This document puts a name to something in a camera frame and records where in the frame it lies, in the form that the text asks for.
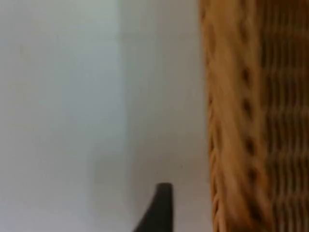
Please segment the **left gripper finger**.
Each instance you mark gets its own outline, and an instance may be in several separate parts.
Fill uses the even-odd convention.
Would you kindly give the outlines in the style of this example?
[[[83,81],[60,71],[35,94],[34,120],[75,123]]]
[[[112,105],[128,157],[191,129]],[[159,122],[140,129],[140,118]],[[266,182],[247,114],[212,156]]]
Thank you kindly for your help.
[[[158,183],[149,207],[134,232],[172,232],[174,227],[173,185]]]

